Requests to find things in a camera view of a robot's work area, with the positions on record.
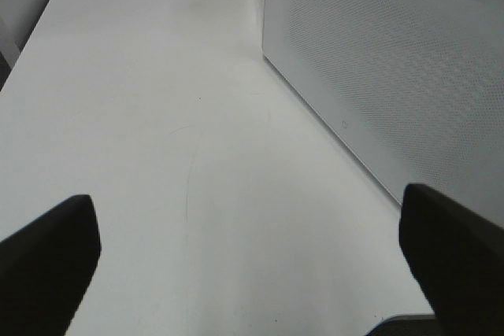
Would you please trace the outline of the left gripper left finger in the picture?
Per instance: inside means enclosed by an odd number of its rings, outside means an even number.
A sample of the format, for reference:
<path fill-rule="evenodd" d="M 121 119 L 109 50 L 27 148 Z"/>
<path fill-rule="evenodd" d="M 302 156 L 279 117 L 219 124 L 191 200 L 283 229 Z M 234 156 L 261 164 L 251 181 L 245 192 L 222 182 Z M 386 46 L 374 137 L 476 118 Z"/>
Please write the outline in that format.
<path fill-rule="evenodd" d="M 1 242 L 1 333 L 63 335 L 102 245 L 88 194 L 71 196 Z"/>

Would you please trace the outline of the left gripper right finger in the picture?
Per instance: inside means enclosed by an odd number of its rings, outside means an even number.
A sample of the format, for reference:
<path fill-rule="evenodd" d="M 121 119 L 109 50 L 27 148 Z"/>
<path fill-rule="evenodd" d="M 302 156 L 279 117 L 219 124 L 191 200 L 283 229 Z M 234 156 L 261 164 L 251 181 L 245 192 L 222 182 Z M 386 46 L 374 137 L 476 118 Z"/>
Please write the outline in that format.
<path fill-rule="evenodd" d="M 503 333 L 503 229 L 429 186 L 406 186 L 398 240 L 446 335 Z"/>

